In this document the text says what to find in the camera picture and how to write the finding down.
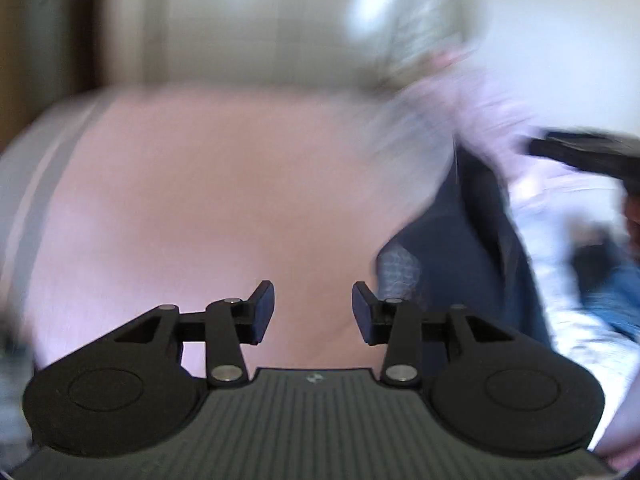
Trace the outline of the person right hand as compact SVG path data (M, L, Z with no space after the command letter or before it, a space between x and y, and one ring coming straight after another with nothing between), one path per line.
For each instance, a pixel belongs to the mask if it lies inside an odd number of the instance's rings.
M634 258L639 258L640 252L640 198L639 195L627 193L624 201L624 216L626 230L629 235L629 247Z

